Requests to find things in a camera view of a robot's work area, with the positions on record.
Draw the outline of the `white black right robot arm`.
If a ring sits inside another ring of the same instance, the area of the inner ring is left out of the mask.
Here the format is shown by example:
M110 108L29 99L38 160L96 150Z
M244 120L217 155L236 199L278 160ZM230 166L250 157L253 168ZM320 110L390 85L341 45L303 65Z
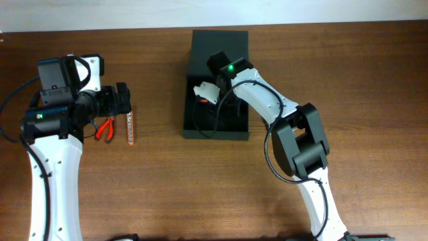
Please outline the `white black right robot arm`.
M280 94L245 58L232 62L220 51L209 57L207 66L217 77L219 106L234 95L267 123L263 144L267 166L281 181L298 186L313 238L352 240L330 188L330 146L316 107L310 103L300 105Z

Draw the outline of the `black gift box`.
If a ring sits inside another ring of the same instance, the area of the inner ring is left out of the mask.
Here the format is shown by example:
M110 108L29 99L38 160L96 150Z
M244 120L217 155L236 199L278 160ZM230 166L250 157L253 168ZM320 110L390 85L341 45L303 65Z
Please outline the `black gift box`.
M219 76L219 69L240 58L249 58L247 31L194 30L189 66L183 136L186 139L249 139L249 106L233 93L221 99L231 84ZM195 94L196 87L219 88L212 103Z

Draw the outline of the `red handled cutting pliers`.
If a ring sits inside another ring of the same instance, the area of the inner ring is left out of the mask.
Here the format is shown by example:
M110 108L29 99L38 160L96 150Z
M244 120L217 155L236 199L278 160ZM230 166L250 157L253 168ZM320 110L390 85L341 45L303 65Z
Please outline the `red handled cutting pliers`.
M110 143L114 137L114 117L109 117L106 121L98 128L95 134L95 139L99 141L102 138L104 132L107 132L107 136L105 138L105 143Z

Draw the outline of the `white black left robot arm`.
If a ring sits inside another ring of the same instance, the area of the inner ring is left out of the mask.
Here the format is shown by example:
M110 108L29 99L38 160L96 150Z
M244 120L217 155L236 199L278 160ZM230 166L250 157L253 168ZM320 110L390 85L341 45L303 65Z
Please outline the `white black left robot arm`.
M78 172L84 128L95 118L106 118L96 128L113 136L114 121L126 115L128 143L134 143L130 91L124 82L100 83L104 59L99 54L66 56L37 63L42 89L35 94L21 120L21 144L31 163L30 240L81 240Z

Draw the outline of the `orange screwdriver bit holder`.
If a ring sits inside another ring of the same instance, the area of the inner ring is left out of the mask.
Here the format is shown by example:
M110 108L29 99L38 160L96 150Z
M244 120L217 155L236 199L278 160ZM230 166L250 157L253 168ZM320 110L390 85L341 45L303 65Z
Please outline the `orange screwdriver bit holder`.
M127 133L128 133L128 144L133 145L134 144L134 128L133 128L133 113L130 111L126 115L126 121L127 121Z

